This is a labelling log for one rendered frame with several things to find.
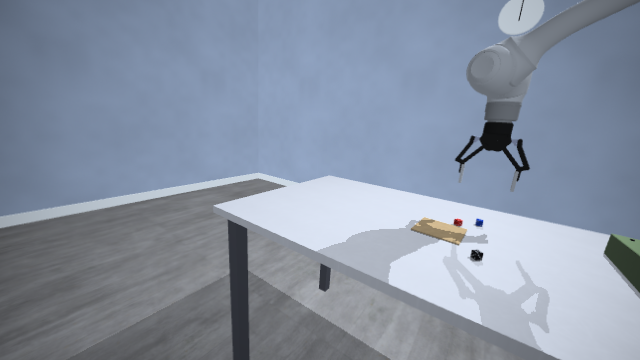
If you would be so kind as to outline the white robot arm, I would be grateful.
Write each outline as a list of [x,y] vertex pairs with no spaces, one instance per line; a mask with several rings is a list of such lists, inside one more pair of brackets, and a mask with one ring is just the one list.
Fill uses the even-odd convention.
[[638,2],[640,0],[583,0],[527,34],[510,36],[478,52],[469,62],[466,76],[475,91],[487,96],[484,120],[517,121],[532,72],[550,48]]

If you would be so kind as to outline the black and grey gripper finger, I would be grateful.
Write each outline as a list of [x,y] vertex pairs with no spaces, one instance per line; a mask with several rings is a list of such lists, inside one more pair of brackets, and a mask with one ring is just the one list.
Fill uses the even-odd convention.
[[465,146],[465,148],[461,151],[461,153],[455,159],[455,161],[460,163],[460,168],[459,168],[460,176],[459,176],[458,183],[461,183],[465,162],[467,162],[469,159],[471,159],[473,156],[478,154],[480,151],[482,151],[484,148],[486,148],[488,145],[492,143],[492,140],[489,140],[485,144],[483,144],[481,148],[479,147],[477,150],[475,150],[473,153],[471,153],[469,156],[467,156],[463,160],[460,159],[466,153],[466,151],[471,147],[471,145],[477,142],[478,140],[480,140],[480,137],[471,136],[469,143]]
[[512,188],[512,189],[510,188],[510,191],[511,191],[511,192],[514,192],[515,185],[516,185],[516,181],[518,181],[518,180],[519,180],[521,172],[522,172],[522,171],[525,171],[525,170],[529,170],[529,169],[530,169],[530,167],[529,167],[529,164],[528,164],[528,162],[527,162],[527,159],[526,159],[526,156],[525,156],[524,150],[523,150],[523,148],[522,148],[523,140],[522,140],[522,139],[512,139],[512,142],[511,142],[511,143],[513,143],[513,144],[514,144],[514,146],[517,146],[517,150],[518,150],[519,156],[520,156],[521,161],[522,161],[522,164],[523,164],[523,166],[522,166],[522,167],[520,167],[520,166],[518,165],[518,163],[515,161],[515,159],[513,158],[513,156],[510,154],[510,152],[509,152],[509,151],[507,150],[507,148],[504,146],[504,144],[502,143],[502,141],[498,141],[498,142],[497,142],[497,144],[499,145],[499,147],[502,149],[502,151],[503,151],[503,152],[505,153],[505,155],[508,157],[508,159],[510,160],[510,162],[511,162],[511,163],[513,164],[513,166],[516,168],[515,173],[514,173],[514,177],[513,177],[513,181],[512,181],[512,185],[511,185],[511,188]]

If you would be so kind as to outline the tan flat mat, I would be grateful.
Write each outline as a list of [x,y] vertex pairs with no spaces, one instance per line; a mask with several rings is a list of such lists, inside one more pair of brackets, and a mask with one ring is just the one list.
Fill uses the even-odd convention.
[[468,229],[424,217],[411,230],[459,245]]

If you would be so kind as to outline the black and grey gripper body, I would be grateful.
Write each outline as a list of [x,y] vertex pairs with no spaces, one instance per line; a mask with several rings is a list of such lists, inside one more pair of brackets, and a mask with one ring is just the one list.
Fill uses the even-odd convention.
[[502,151],[497,144],[498,141],[502,141],[505,147],[511,142],[511,134],[513,130],[513,123],[503,122],[486,122],[484,125],[483,134],[480,137],[481,144],[485,144],[487,141],[492,140],[492,143],[484,148],[487,151]]

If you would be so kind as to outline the black die with white pips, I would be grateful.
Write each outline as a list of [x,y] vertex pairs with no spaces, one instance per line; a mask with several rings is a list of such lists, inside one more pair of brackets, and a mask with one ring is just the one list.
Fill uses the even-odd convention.
[[484,253],[482,253],[482,252],[481,252],[481,251],[479,251],[479,250],[472,250],[472,251],[471,251],[471,255],[470,255],[470,257],[472,257],[472,258],[473,258],[473,259],[475,259],[475,260],[482,260],[482,258],[483,258],[483,254],[484,254]]

